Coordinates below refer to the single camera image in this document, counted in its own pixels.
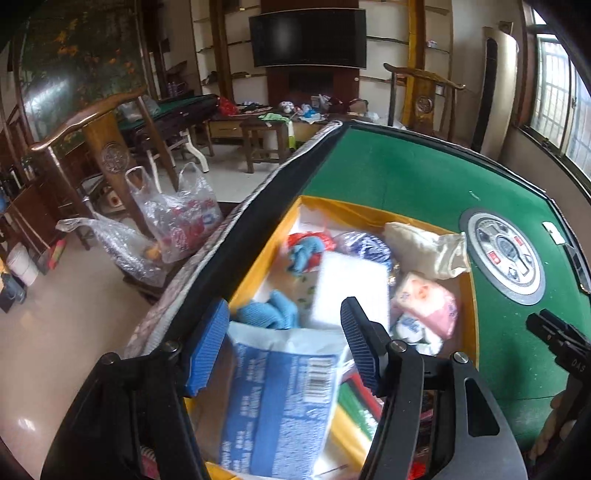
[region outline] blue gripper pad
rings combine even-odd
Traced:
[[[369,321],[355,297],[348,297],[341,303],[340,324],[359,376],[363,384],[375,395],[381,380],[379,360],[387,355],[384,339],[378,335],[375,328],[384,330],[384,327]]]
[[[190,353],[185,365],[189,370],[184,388],[186,397],[194,397],[207,385],[229,325],[228,303],[224,299],[215,301],[185,343],[185,353]]]

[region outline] rolled mat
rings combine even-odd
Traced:
[[[330,437],[349,457],[350,467],[360,472],[371,442],[340,405],[336,406],[335,416],[330,424]]]
[[[339,388],[339,405],[347,412],[353,423],[359,426],[364,435],[369,440],[373,440],[375,431],[378,428],[378,422],[375,421],[369,410],[361,404],[347,383],[343,383]]]

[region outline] white bucket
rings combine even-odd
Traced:
[[[33,282],[39,275],[39,269],[34,264],[27,249],[23,244],[17,244],[7,258],[8,268],[20,278],[27,287],[33,285]]]

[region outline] white sponge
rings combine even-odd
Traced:
[[[341,328],[340,304],[356,297],[368,319],[389,327],[388,268],[385,265],[325,252],[320,262],[308,328]]]

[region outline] wooden chair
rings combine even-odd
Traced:
[[[125,205],[130,217],[135,221],[140,231],[149,237],[152,237],[148,226],[145,223],[144,216],[139,210],[135,200],[129,192],[125,180],[125,172],[136,166],[135,160],[129,153],[125,140],[117,127],[114,109],[122,103],[134,100],[139,111],[142,113],[146,126],[150,131],[152,141],[154,142],[160,159],[164,164],[168,176],[175,190],[178,190],[178,175],[174,170],[174,164],[170,151],[158,133],[154,120],[150,116],[142,95],[145,93],[145,86],[137,88],[128,93],[117,93],[105,99],[84,108],[74,114],[67,121],[61,124],[51,135],[44,140],[30,146],[31,151],[46,152],[48,155],[48,165],[56,176],[61,180],[67,196],[72,201],[76,212],[80,216],[92,217],[90,209],[85,205],[84,198],[76,188],[70,176],[57,158],[53,146],[60,138],[63,138],[70,132],[82,129],[87,145],[93,154],[101,172],[107,182],[113,187],[115,193]]]
[[[396,106],[396,80],[398,76],[412,77],[415,81],[415,91],[418,92],[413,111],[411,112],[410,122],[407,127],[410,130],[419,132],[432,137],[438,137],[433,129],[433,116],[435,108],[435,88],[442,85],[452,94],[451,113],[449,120],[449,129],[447,131],[447,141],[453,142],[453,136],[456,127],[456,91],[463,90],[466,85],[453,83],[437,73],[426,70],[412,69],[408,67],[394,67],[384,63],[384,68],[392,73],[390,83],[390,106],[388,109],[388,125],[394,124],[394,107]]]

